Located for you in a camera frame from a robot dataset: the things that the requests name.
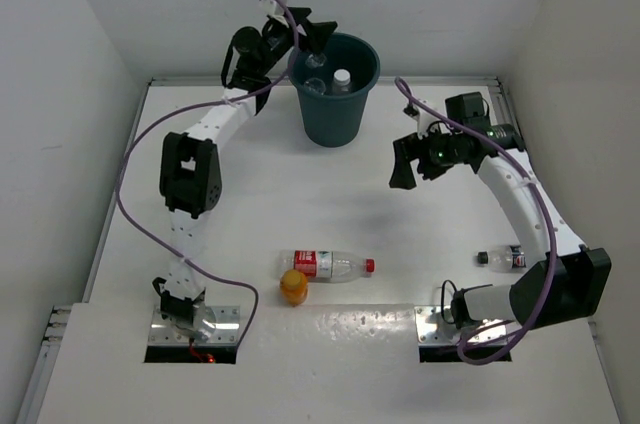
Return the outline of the orange juice bottle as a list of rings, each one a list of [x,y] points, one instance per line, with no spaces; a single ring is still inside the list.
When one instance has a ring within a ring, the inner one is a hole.
[[[292,307],[302,305],[308,297],[308,280],[302,272],[290,269],[280,279],[280,292]]]

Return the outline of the clear unlabelled plastic bottle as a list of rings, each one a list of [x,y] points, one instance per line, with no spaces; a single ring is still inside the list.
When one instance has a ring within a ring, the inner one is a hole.
[[[320,69],[326,65],[327,57],[324,53],[313,54],[309,53],[306,60],[305,66],[308,69]]]

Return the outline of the large square clear bottle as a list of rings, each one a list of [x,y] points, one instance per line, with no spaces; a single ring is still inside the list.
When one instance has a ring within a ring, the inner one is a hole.
[[[331,83],[332,95],[347,95],[353,90],[351,73],[346,69],[337,69]]]

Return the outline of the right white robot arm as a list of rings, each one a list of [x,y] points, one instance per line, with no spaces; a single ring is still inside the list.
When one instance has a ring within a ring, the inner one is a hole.
[[[511,124],[492,123],[480,93],[448,98],[445,108],[440,113],[409,97],[404,112],[418,127],[393,143],[390,187],[411,190],[417,175],[435,180],[456,165],[469,166],[498,201],[527,260],[512,285],[455,291],[454,325],[495,319],[537,329],[594,315],[612,267],[608,253],[587,246],[561,217],[523,138]]]

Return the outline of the red label clear bottle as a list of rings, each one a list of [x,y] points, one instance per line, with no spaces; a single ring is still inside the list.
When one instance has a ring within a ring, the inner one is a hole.
[[[374,259],[340,251],[284,250],[278,262],[283,272],[295,270],[321,283],[347,283],[371,277],[376,270]]]

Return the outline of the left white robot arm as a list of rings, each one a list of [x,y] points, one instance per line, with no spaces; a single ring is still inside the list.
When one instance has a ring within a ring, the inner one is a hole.
[[[271,69],[294,47],[285,16],[270,14],[262,29],[240,28],[223,62],[222,104],[212,107],[181,133],[168,133],[162,145],[159,189],[169,211],[170,246],[178,252],[164,279],[154,287],[165,315],[184,324],[195,321],[205,285],[186,261],[204,247],[203,231],[222,194],[220,151],[235,132],[266,105]]]

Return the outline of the blue label clear bottle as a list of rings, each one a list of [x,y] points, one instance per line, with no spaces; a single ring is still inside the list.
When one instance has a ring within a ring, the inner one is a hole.
[[[326,82],[318,77],[310,77],[308,78],[304,84],[304,88],[309,91],[319,95],[324,95],[327,91]]]

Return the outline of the small dark pepsi bottle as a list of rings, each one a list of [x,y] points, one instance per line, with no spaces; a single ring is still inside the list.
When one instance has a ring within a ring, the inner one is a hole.
[[[476,255],[476,263],[496,272],[519,272],[526,269],[525,254],[519,244],[480,251]]]

